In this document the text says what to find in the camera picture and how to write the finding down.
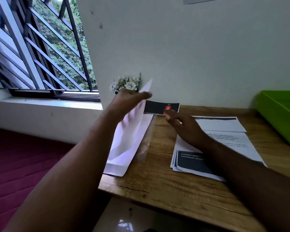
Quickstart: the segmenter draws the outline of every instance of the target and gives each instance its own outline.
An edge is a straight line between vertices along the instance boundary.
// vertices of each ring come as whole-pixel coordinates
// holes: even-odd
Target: maroon bed
[[[0,231],[34,186],[72,147],[0,129]]]

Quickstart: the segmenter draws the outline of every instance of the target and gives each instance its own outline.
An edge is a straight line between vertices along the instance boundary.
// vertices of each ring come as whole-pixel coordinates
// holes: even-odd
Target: window
[[[100,101],[76,0],[0,0],[0,89]]]

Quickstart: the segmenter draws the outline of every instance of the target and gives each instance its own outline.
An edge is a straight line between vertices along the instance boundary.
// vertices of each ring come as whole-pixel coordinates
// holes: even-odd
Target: tree
[[[71,10],[73,13],[73,18],[77,27],[77,32],[79,40],[82,46],[84,58],[86,61],[89,77],[91,79],[92,87],[96,86],[95,75],[93,72],[87,42],[85,39],[81,19],[79,16],[79,11],[77,8],[76,0],[69,0]],[[62,0],[50,0],[50,4],[58,12],[60,11]],[[52,26],[74,49],[77,51],[77,44],[74,38],[73,32],[56,16],[41,0],[33,0],[34,10],[41,15],[47,23]],[[70,23],[70,18],[67,10],[64,15],[65,19]],[[82,66],[81,59],[63,43],[46,25],[44,25],[39,19],[37,19],[41,34],[56,47],[75,67],[77,67],[83,74],[85,74],[84,68]],[[54,50],[48,47],[50,51],[50,58],[54,60],[58,66],[62,68],[75,82],[77,82],[82,88],[89,89],[87,82],[71,67],[69,66]],[[59,80],[66,85],[69,89],[76,89],[76,87],[57,69],[55,69]]]

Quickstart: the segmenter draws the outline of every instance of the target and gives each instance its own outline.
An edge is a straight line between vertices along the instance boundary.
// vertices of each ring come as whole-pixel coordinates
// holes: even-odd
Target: wooden table
[[[268,167],[290,177],[290,145],[254,109],[181,106],[180,113],[237,116]],[[265,231],[222,182],[170,168],[176,136],[158,116],[145,162],[134,158],[124,177],[103,175],[99,189],[232,231]]]

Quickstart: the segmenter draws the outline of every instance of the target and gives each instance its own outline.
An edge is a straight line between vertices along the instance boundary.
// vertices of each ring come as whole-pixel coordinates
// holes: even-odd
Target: red label
[[[165,107],[165,110],[170,110],[171,109],[171,106],[166,106]]]

